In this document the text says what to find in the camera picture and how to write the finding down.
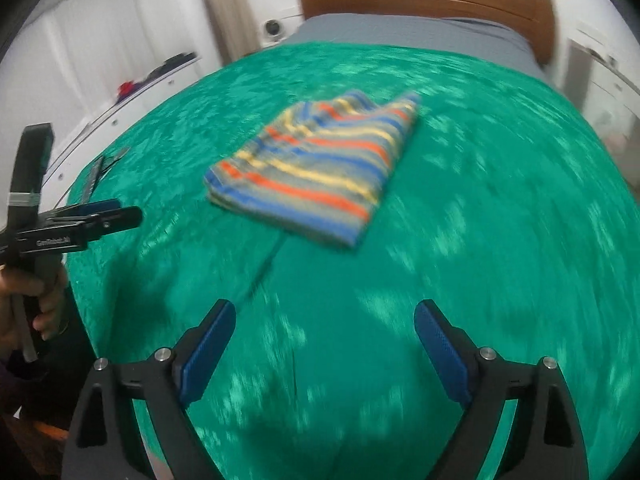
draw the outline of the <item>gray bed sheet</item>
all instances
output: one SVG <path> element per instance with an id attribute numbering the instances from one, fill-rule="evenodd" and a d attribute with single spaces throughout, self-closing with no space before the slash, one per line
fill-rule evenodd
<path id="1" fill-rule="evenodd" d="M 512 28 L 487 20 L 323 14 L 306 20 L 284 43 L 309 41 L 386 44 L 457 52 L 548 82 L 527 40 Z"/>

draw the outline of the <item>green blanket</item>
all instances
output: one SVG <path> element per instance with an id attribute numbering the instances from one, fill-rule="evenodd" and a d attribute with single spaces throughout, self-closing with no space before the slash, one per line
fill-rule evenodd
<path id="1" fill-rule="evenodd" d="M 289 105 L 352 88 L 423 102 L 356 250 L 207 201 L 208 166 Z M 507 359 L 558 359 L 593 480 L 640 430 L 640 217 L 594 132 L 544 83 L 443 52 L 281 46 L 169 99 L 106 152 L 123 146 L 94 200 L 139 205 L 145 221 L 69 257 L 80 312 L 97 353 L 128 362 L 174 344 L 217 298 L 236 304 L 189 410 L 228 480 L 424 478 L 461 412 L 414 333 L 423 298 Z"/>

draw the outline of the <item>colorful striped fabric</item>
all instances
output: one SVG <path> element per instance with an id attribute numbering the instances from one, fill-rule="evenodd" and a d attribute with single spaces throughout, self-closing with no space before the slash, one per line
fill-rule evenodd
<path id="1" fill-rule="evenodd" d="M 205 176 L 212 202 L 353 247 L 411 133 L 420 97 L 359 91 L 284 110 Z"/>

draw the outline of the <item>person's arm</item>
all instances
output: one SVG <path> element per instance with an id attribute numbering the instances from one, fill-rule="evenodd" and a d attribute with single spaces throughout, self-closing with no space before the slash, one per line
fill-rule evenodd
<path id="1" fill-rule="evenodd" d="M 44 284 L 35 276 L 18 269 L 0 267 L 0 413 L 14 413 L 46 373 L 40 362 L 27 364 L 22 358 L 11 310 L 11 295 L 39 297 L 41 314 L 33 320 L 33 327 L 47 340 L 58 333 L 67 282 L 66 272 L 61 266 L 55 287 L 45 294 Z"/>

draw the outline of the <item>dark sleeve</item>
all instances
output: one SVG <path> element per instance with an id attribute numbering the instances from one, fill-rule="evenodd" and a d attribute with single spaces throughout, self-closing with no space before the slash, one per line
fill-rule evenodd
<path id="1" fill-rule="evenodd" d="M 15 413 L 46 374 L 40 360 L 28 364 L 21 352 L 13 352 L 7 361 L 0 360 L 0 413 Z"/>

